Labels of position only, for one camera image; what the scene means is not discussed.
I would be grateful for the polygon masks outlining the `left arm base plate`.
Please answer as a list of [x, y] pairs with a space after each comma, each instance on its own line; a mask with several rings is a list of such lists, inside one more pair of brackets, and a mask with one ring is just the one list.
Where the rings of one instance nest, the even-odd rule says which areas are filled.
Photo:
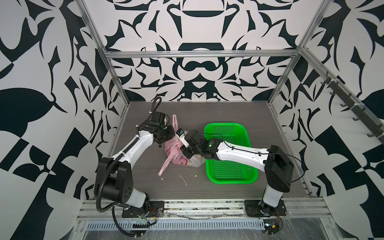
[[146, 218], [158, 218], [164, 213], [165, 202], [164, 201], [149, 201], [145, 202], [141, 208], [129, 207], [124, 208], [123, 218], [138, 218], [144, 216]]

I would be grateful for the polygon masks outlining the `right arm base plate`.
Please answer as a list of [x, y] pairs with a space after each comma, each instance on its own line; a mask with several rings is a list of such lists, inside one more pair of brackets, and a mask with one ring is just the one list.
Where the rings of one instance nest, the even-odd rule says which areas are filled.
[[265, 204], [262, 200], [245, 200], [245, 211], [248, 217], [277, 217], [286, 216], [287, 208], [283, 200], [276, 207]]

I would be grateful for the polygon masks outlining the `pink plastic bag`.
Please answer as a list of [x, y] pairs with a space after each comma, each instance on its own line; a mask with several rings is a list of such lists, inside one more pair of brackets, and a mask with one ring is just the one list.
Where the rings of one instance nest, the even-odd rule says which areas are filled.
[[170, 163], [175, 165], [187, 166], [198, 168], [205, 163], [206, 159], [200, 155], [194, 155], [188, 159], [181, 151], [182, 142], [177, 136], [174, 136], [171, 140], [165, 143], [165, 152], [167, 159], [161, 167], [158, 176], [161, 176]]

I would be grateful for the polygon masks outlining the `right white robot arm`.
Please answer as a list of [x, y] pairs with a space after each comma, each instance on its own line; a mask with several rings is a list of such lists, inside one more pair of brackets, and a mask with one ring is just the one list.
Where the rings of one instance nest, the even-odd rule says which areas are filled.
[[277, 146], [255, 149], [230, 144], [223, 139], [208, 140], [196, 130], [186, 132], [178, 129], [176, 136], [182, 142], [181, 151], [188, 159], [199, 155], [207, 160], [232, 161], [264, 172], [267, 178], [267, 187], [261, 200], [264, 208], [277, 208], [283, 194], [291, 189], [294, 164]]

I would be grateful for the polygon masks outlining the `aluminium frame rail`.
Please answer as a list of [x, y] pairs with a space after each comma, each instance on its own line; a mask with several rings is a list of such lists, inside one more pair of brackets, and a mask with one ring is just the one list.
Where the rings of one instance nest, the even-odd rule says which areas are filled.
[[201, 51], [105, 51], [108, 59], [126, 58], [209, 58], [209, 57], [292, 57], [297, 50], [201, 50]]

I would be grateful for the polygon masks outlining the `small circuit board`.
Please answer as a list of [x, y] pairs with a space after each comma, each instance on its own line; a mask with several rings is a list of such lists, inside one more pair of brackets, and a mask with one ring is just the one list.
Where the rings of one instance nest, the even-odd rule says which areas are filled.
[[263, 220], [263, 233], [267, 235], [276, 235], [283, 228], [283, 221], [280, 218]]

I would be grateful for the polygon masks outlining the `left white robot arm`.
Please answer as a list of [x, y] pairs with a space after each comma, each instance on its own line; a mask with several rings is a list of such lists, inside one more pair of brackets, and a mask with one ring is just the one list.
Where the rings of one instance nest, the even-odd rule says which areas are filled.
[[102, 158], [97, 167], [94, 186], [96, 209], [103, 213], [116, 206], [132, 208], [145, 214], [150, 207], [149, 195], [134, 188], [132, 168], [153, 143], [160, 147], [175, 136], [170, 117], [157, 111], [162, 102], [156, 97], [148, 118], [136, 126], [133, 139], [111, 158]]

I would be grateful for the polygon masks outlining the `green plastic basket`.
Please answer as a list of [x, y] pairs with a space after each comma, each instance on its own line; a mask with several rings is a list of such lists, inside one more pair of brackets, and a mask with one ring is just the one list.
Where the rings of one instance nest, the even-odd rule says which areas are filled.
[[205, 138], [223, 140], [218, 152], [219, 160], [206, 160], [206, 173], [211, 182], [218, 185], [252, 184], [258, 179], [258, 169], [246, 165], [249, 153], [232, 150], [251, 147], [247, 129], [239, 123], [210, 123], [204, 128]]

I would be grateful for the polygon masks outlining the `black wall hook rack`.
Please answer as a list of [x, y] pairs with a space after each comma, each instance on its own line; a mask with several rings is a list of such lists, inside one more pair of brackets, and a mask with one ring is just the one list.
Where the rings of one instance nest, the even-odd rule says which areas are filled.
[[370, 131], [369, 138], [376, 138], [382, 145], [384, 144], [384, 123], [364, 104], [346, 85], [330, 72], [326, 72], [326, 79], [322, 82], [323, 86], [331, 89], [332, 98], [337, 96], [341, 101], [341, 107], [354, 113], [355, 122], [362, 122]]

